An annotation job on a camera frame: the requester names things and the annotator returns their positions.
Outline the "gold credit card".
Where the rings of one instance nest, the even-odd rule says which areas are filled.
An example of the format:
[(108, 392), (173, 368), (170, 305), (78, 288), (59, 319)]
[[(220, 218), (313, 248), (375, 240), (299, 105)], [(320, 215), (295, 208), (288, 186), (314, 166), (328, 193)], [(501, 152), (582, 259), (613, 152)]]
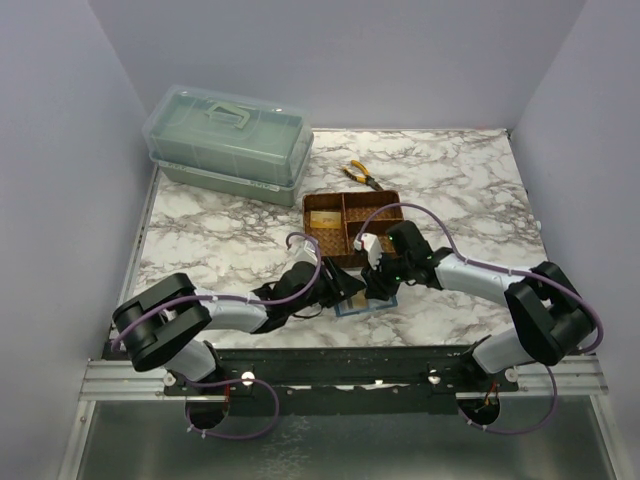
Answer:
[(342, 214), (340, 211), (311, 211), (309, 224), (312, 229), (340, 229)]
[(346, 301), (346, 309), (349, 311), (363, 310), (368, 307), (368, 300), (363, 295), (356, 295)]

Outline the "blue leather card holder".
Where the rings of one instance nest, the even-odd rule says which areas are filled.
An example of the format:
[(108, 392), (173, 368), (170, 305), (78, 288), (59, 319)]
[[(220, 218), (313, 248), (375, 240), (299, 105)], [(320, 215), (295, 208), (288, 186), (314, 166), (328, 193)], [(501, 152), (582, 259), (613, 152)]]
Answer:
[(395, 308), (397, 305), (398, 302), (395, 296), (392, 296), (389, 300), (367, 299), (363, 292), (359, 292), (336, 305), (334, 312), (336, 317), (347, 317)]

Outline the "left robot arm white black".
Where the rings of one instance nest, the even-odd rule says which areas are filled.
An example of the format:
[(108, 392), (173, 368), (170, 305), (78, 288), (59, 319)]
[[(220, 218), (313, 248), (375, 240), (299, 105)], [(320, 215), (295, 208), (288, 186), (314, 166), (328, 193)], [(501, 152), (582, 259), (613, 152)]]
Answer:
[(194, 338), (206, 329), (251, 335), (283, 327), (289, 318), (313, 306), (328, 309), (363, 291), (366, 284), (326, 259), (297, 261), (279, 280), (247, 295), (198, 293), (184, 273), (173, 274), (120, 305), (112, 320), (118, 331), (111, 342), (126, 349), (134, 369), (149, 371), (201, 350)]

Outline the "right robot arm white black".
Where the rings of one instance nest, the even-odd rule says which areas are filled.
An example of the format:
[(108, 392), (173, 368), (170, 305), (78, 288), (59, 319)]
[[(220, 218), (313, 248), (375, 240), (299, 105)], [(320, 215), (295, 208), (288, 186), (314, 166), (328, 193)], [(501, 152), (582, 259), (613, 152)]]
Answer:
[(551, 262), (520, 274), (505, 267), (481, 267), (451, 248), (432, 249), (411, 221), (393, 225), (387, 237), (392, 254), (382, 250), (374, 234), (361, 233), (353, 241), (355, 251), (366, 257), (361, 275), (368, 298), (387, 300), (404, 283), (465, 293), (509, 311), (510, 329), (469, 349), (465, 362), (472, 372), (489, 375), (528, 363), (554, 366), (596, 329), (594, 315)]

